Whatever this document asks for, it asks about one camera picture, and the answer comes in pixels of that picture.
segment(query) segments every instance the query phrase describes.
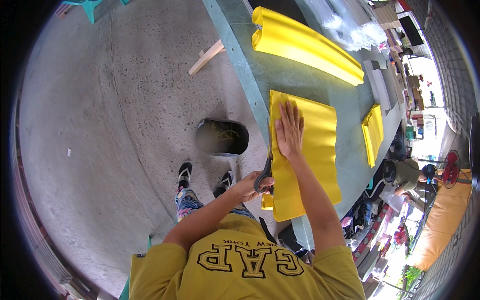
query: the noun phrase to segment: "scissors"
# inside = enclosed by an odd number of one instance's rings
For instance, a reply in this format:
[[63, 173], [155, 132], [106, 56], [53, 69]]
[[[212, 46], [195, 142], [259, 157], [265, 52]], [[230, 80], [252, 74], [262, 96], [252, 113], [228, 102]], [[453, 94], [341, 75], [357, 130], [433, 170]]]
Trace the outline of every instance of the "scissors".
[[265, 192], [267, 189], [269, 189], [270, 194], [273, 196], [273, 186], [267, 186], [263, 187], [260, 189], [260, 182], [262, 179], [267, 178], [267, 177], [272, 177], [272, 159], [273, 159], [273, 154], [272, 154], [272, 135], [270, 133], [270, 126], [267, 126], [268, 128], [268, 157], [267, 161], [265, 162], [265, 167], [263, 172], [260, 174], [259, 177], [255, 180], [255, 183], [253, 184], [253, 187], [255, 188], [255, 191], [257, 192]]

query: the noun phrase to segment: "hand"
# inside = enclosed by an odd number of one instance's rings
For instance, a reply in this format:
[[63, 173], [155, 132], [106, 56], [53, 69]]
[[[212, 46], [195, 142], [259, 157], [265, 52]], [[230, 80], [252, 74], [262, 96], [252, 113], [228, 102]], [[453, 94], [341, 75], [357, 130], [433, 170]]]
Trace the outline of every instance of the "hand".
[[290, 101], [287, 101], [286, 108], [282, 103], [279, 106], [282, 119], [275, 120], [276, 142], [280, 153], [291, 161], [301, 154], [305, 123], [299, 117], [298, 106], [292, 109]]
[[[252, 199], [257, 198], [260, 196], [262, 193], [259, 193], [253, 188], [253, 185], [255, 183], [255, 180], [257, 179], [258, 176], [262, 171], [253, 171], [249, 175], [247, 175], [245, 178], [234, 184], [231, 188], [228, 189], [228, 192], [235, 193], [236, 198], [238, 199], [239, 203], [242, 202], [247, 202]], [[275, 183], [275, 179], [272, 177], [267, 177], [262, 179], [260, 181], [260, 189], [267, 187], [267, 186], [272, 186]]]

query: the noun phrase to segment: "yellow cloth strip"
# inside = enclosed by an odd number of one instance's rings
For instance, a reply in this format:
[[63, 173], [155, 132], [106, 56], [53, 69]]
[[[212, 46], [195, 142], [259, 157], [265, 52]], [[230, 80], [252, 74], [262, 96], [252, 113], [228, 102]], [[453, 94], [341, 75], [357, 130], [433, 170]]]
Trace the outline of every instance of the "yellow cloth strip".
[[361, 123], [365, 147], [367, 149], [368, 164], [371, 168], [375, 166], [378, 149], [384, 140], [384, 125], [380, 105], [375, 104]]
[[313, 29], [261, 6], [252, 22], [262, 26], [252, 36], [254, 50], [307, 64], [354, 86], [363, 83], [359, 62]]
[[330, 201], [342, 201], [336, 181], [335, 108], [304, 98], [270, 90], [270, 132], [272, 135], [272, 175], [275, 178], [275, 196], [264, 194], [262, 209], [273, 209], [276, 221], [285, 221], [305, 214], [300, 198], [297, 178], [290, 163], [280, 154], [276, 142], [275, 120], [280, 119], [279, 103], [291, 101], [297, 105], [305, 119], [302, 152], [313, 173], [327, 193]]

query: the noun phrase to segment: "orange canopy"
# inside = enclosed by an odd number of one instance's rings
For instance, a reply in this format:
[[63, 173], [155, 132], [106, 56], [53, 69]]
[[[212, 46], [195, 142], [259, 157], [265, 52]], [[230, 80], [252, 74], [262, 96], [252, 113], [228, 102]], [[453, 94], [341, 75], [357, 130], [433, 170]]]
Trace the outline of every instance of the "orange canopy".
[[[469, 169], [462, 170], [459, 179], [471, 180]], [[438, 182], [438, 193], [417, 245], [409, 258], [409, 265], [427, 271], [442, 254], [451, 240], [468, 205], [472, 187], [457, 182], [451, 189]]]

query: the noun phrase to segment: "yellow t-shirt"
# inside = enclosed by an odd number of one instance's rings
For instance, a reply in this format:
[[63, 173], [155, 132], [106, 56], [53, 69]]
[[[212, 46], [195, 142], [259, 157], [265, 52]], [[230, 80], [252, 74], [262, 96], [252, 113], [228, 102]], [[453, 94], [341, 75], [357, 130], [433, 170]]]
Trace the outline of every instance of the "yellow t-shirt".
[[130, 300], [365, 299], [350, 248], [317, 253], [313, 267], [267, 240], [260, 224], [228, 214], [187, 255], [174, 243], [132, 256]]

